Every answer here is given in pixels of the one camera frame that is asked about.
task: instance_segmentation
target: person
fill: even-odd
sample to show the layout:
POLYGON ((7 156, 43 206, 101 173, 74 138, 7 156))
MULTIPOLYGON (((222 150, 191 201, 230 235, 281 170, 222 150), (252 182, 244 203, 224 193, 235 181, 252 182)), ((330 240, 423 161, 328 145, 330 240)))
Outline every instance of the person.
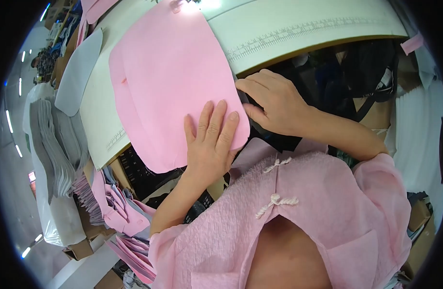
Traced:
POLYGON ((43 77, 49 73, 52 73, 56 60, 60 55, 60 50, 56 49, 52 51, 51 46, 52 43, 50 43, 46 48, 42 48, 37 57, 32 59, 32 62, 30 63, 32 68, 37 68, 39 76, 43 77))
POLYGON ((236 87, 264 129, 302 137, 294 152, 252 139, 232 163, 237 112, 208 102, 197 128, 184 119, 188 166, 151 223, 149 260, 159 288, 382 288, 408 258, 410 204, 384 143, 363 125, 308 106, 269 70, 236 87), (328 145, 360 160, 353 171, 328 145), (205 188, 229 187, 190 224, 205 188))

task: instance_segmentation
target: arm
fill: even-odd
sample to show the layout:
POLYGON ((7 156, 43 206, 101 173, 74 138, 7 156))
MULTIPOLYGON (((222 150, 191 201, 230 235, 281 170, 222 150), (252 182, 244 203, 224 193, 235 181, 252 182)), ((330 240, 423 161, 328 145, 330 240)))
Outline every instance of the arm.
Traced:
POLYGON ((224 100, 215 109, 211 101, 207 102, 199 118, 196 134, 190 116, 185 117, 188 166, 177 186, 157 208, 151 223, 151 236, 182 224, 186 213, 205 189, 229 170, 237 153, 229 149, 239 115, 237 112, 230 113, 221 128, 226 110, 224 100))
POLYGON ((266 130, 326 143, 358 160, 387 153, 384 143, 371 130, 307 105, 294 84, 277 73, 262 69, 238 80, 236 87, 264 108, 244 104, 248 116, 266 130))

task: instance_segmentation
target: dark hair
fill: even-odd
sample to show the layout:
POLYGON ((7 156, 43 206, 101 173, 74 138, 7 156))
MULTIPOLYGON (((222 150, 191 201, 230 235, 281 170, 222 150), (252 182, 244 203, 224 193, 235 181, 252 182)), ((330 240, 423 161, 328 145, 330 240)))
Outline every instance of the dark hair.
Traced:
POLYGON ((32 62, 30 63, 30 66, 32 66, 33 68, 35 68, 35 62, 37 61, 37 57, 35 57, 34 59, 32 59, 32 62))

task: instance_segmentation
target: woman's left hand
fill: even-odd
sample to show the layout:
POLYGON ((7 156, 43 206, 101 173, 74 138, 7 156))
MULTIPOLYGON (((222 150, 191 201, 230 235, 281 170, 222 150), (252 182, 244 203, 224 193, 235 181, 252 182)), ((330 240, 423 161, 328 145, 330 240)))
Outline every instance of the woman's left hand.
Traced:
POLYGON ((221 100, 214 109, 209 101, 205 104, 197 132, 193 132, 193 123, 189 115, 184 118, 184 131, 188 144, 188 166, 184 176, 190 179, 195 189, 205 190, 228 172, 236 153, 231 150, 231 143, 239 123, 239 115, 232 112, 222 128, 227 103, 221 100))

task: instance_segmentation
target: hand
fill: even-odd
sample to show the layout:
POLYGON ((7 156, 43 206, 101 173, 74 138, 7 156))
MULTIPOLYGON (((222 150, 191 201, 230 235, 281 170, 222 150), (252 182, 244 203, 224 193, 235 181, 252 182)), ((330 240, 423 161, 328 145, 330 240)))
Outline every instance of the hand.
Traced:
POLYGON ((263 111, 243 104, 248 116, 262 128, 285 136, 302 136, 310 121, 312 107, 302 99, 292 81, 262 69, 236 82, 236 88, 250 95, 263 111))
POLYGON ((222 100, 215 107, 211 101, 202 110, 194 135, 192 119, 184 118, 184 131, 188 145, 188 166, 184 172, 195 189, 205 190, 224 176, 239 150, 230 151, 231 142, 239 123, 239 115, 232 112, 222 129, 227 103, 222 100))

